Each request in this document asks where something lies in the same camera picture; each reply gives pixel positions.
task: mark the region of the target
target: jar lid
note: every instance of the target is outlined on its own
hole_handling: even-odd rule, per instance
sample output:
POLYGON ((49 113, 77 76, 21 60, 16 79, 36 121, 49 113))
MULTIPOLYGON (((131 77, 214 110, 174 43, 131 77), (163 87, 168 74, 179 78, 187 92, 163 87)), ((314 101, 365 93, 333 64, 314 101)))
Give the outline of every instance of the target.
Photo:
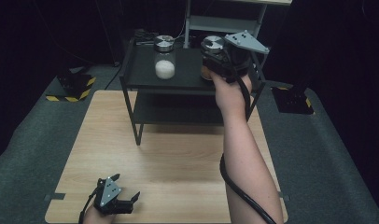
POLYGON ((169 52, 173 50, 175 39, 169 35, 158 35, 154 38, 154 49, 159 52, 169 52))
POLYGON ((224 39, 217 35, 207 36, 204 41, 201 43, 202 48, 211 53, 220 53, 224 48, 224 39))

